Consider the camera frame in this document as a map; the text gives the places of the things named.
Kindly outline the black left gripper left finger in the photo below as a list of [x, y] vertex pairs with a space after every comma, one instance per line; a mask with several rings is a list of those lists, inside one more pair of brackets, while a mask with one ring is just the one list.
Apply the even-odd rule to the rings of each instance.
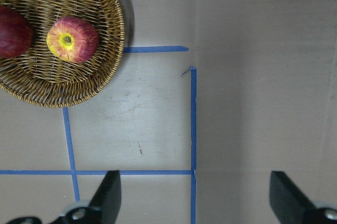
[[61, 214], [56, 224], [116, 223], [122, 202], [121, 175], [118, 170], [108, 171], [96, 193], [86, 206], [78, 206]]

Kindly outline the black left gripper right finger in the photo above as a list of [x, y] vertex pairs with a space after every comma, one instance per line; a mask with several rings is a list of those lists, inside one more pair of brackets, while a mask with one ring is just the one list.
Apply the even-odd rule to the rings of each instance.
[[317, 207], [283, 171], [272, 171], [269, 204], [279, 223], [336, 223], [336, 209]]

